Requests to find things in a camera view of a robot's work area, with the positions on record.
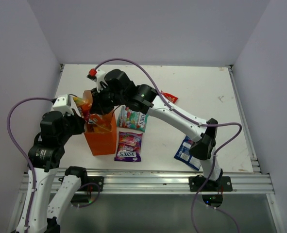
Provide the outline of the orange snack packet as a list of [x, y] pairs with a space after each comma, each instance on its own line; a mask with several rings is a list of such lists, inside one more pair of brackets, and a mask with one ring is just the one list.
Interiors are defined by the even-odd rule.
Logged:
[[80, 97], [73, 97], [73, 100], [81, 114], [81, 117], [85, 120], [86, 123], [92, 124], [90, 118], [90, 109], [92, 107], [92, 101], [87, 99], [82, 99]]

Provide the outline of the yellow potato chips bag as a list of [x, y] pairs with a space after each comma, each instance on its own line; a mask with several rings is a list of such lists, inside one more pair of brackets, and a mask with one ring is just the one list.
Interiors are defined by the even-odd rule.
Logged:
[[89, 133], [107, 133], [111, 131], [111, 124], [109, 121], [97, 120], [88, 121], [86, 124], [86, 131]]

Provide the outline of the orange paper bag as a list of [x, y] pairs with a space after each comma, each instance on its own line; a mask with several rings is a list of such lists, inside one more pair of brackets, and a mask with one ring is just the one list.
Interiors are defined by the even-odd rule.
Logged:
[[101, 155], [115, 154], [117, 144], [117, 125], [113, 110], [106, 115], [90, 114], [90, 118], [94, 122], [96, 122], [97, 120], [103, 120], [103, 121], [109, 121], [111, 124], [110, 132], [89, 133], [86, 131], [87, 123], [85, 122], [84, 136], [92, 152], [92, 155], [101, 156]]

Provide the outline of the blue chips bag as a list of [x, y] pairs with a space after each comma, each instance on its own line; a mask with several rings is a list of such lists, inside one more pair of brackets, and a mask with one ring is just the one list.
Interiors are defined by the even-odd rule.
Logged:
[[174, 159], [184, 163], [196, 171], [199, 171], [201, 167], [200, 161], [189, 154], [191, 145], [192, 140], [188, 136], [185, 136], [179, 149], [174, 155]]

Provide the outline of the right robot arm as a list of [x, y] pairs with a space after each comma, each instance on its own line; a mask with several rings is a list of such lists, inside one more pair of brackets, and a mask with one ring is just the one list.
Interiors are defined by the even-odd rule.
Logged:
[[208, 190], [221, 186], [222, 170], [215, 153], [217, 121], [204, 120], [177, 107], [162, 94], [147, 85], [135, 85], [127, 74], [119, 69], [104, 72], [91, 69], [87, 77], [96, 83], [91, 90], [92, 107], [90, 113], [105, 115], [116, 106], [126, 106], [135, 112], [155, 117], [178, 129], [192, 141], [189, 155], [198, 159], [203, 168], [204, 185]]

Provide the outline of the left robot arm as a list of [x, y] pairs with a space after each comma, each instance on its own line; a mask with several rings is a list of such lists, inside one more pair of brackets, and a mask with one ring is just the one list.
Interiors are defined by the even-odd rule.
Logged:
[[51, 197], [64, 146], [71, 136], [84, 132], [83, 118], [76, 113], [51, 111], [43, 115], [40, 128], [28, 152], [32, 166], [17, 233], [60, 232], [61, 219], [75, 192], [85, 190], [89, 184], [85, 168], [70, 166], [56, 195]]

